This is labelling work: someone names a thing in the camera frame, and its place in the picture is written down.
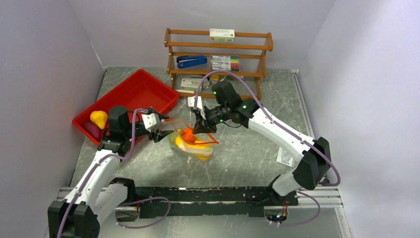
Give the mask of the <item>orange red pepper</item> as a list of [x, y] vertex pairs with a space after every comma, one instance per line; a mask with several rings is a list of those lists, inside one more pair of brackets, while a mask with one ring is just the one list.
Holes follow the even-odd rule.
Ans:
[[193, 130], [191, 128], [186, 127], [181, 130], [180, 135], [184, 141], [189, 142], [189, 143], [195, 143], [196, 137], [192, 132]]

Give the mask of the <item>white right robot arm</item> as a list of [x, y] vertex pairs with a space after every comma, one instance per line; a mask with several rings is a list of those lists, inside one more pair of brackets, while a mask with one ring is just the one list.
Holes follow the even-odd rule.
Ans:
[[212, 91], [218, 103], [212, 109], [202, 104], [200, 96], [188, 97], [188, 106], [196, 116], [194, 134], [215, 133], [218, 124], [231, 120], [267, 137], [297, 162], [294, 169], [278, 175], [268, 186], [267, 199], [272, 205], [280, 205], [292, 191], [318, 186], [331, 167], [326, 139], [300, 134], [278, 121], [256, 99], [242, 99], [229, 81], [215, 84]]

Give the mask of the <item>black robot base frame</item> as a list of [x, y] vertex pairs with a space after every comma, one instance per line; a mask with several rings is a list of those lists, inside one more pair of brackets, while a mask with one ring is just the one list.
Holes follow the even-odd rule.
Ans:
[[111, 184], [128, 188], [127, 207], [118, 208], [118, 218], [130, 221], [168, 216], [247, 215], [273, 217], [269, 207], [297, 206], [295, 192], [277, 195], [266, 186], [239, 187], [138, 187], [132, 179], [114, 178]]

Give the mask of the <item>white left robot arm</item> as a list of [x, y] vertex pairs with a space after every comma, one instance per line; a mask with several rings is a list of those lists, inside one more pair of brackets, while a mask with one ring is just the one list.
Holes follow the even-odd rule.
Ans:
[[161, 129], [170, 117], [152, 107], [135, 109], [132, 114], [130, 117], [125, 106], [109, 110], [107, 132], [87, 171], [62, 201], [53, 201], [48, 208], [51, 238], [96, 238], [116, 207], [136, 202], [137, 192], [130, 179], [118, 178], [103, 187], [120, 163], [131, 158], [137, 138], [147, 136], [157, 143], [172, 131]]

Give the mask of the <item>clear zip top bag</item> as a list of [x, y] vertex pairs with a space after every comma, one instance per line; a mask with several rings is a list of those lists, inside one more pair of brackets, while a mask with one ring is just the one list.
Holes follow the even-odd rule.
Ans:
[[164, 129], [174, 131], [168, 136], [168, 143], [173, 149], [201, 161], [207, 161], [213, 157], [219, 141], [210, 133], [195, 135], [193, 128], [179, 118], [165, 119], [163, 122]]

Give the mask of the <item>yellow bell pepper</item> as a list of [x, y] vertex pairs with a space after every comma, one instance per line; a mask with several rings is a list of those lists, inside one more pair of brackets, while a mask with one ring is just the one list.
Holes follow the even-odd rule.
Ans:
[[197, 154], [196, 157], [201, 161], [207, 161], [213, 156], [213, 153], [209, 154]]

